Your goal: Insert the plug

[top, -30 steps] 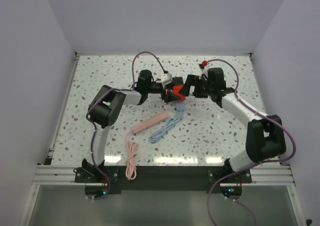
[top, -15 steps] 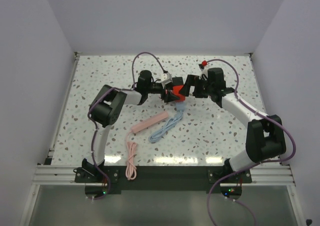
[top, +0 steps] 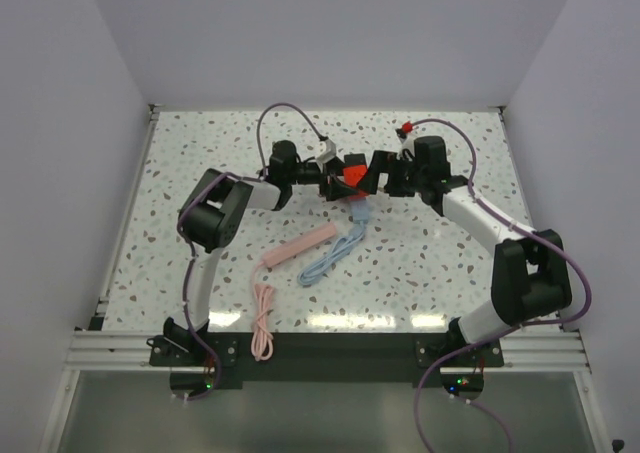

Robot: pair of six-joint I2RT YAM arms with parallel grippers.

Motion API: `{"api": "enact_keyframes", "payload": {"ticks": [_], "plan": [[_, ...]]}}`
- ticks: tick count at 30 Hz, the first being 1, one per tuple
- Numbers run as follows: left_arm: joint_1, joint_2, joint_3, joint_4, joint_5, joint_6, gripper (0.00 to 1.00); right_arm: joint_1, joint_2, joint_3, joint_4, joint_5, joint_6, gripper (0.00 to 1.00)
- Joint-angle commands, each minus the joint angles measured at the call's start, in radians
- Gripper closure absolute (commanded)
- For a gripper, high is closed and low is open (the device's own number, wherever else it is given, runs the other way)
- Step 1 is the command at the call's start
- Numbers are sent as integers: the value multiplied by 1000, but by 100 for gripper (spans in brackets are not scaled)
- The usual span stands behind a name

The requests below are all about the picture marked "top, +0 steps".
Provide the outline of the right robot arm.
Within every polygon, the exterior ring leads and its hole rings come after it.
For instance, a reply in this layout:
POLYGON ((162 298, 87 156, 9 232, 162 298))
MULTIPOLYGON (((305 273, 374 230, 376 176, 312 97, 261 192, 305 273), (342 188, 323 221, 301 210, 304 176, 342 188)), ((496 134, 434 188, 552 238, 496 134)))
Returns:
POLYGON ((504 218, 471 191, 471 181, 451 173, 445 142, 438 136, 408 138, 399 153, 376 150, 357 187, 413 197, 469 233, 493 259, 490 299, 449 322, 442 351, 459 366, 469 365, 481 345, 530 320, 568 307, 572 301, 560 236, 535 231, 504 218))

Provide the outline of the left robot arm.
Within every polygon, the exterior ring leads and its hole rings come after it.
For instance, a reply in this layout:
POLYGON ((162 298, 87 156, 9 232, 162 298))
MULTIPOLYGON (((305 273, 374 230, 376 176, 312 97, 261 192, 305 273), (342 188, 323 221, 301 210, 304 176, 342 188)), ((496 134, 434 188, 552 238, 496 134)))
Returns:
POLYGON ((256 178, 209 169, 185 201, 177 221, 177 233, 190 249, 181 310, 164 322, 162 333, 183 364, 217 356, 208 337, 210 295, 222 252, 247 210, 279 211, 291 199, 294 186, 316 185, 328 201, 351 201, 353 219, 358 227, 364 225, 364 198, 371 190, 363 180, 368 172, 365 156, 340 159, 331 140, 322 138, 321 145, 318 157, 303 160, 293 142, 276 142, 256 178))

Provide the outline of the red cube plug adapter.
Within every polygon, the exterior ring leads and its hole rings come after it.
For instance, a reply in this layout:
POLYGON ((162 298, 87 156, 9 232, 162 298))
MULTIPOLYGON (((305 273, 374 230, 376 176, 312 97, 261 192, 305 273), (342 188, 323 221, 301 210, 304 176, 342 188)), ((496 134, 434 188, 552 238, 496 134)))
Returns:
POLYGON ((344 183, 350 187, 357 188, 358 183, 365 177, 367 171, 365 164, 345 166, 343 168, 344 183))

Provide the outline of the black cube plug adapter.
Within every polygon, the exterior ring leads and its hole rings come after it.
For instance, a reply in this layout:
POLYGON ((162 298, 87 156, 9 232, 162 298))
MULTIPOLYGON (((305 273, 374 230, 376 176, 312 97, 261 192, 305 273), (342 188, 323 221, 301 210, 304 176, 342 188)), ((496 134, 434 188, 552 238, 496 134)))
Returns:
POLYGON ((366 156, 363 153, 347 154, 343 158, 343 168, 367 166, 366 156))

